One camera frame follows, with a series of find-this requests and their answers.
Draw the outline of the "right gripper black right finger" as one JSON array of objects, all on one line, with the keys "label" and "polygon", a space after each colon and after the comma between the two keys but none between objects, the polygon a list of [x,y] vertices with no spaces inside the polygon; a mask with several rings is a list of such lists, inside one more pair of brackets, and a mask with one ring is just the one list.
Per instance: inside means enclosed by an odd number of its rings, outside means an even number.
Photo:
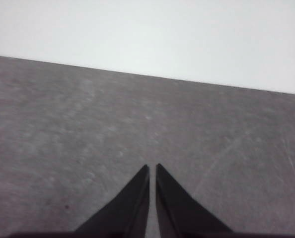
[{"label": "right gripper black right finger", "polygon": [[155,203],[161,233],[231,233],[166,170],[156,165]]}]

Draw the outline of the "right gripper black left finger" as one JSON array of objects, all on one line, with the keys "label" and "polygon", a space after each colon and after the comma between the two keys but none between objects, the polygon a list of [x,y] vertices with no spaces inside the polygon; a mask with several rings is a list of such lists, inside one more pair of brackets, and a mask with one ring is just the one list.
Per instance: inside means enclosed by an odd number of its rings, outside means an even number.
[{"label": "right gripper black left finger", "polygon": [[76,233],[145,233],[149,211],[149,167],[144,165],[125,187]]}]

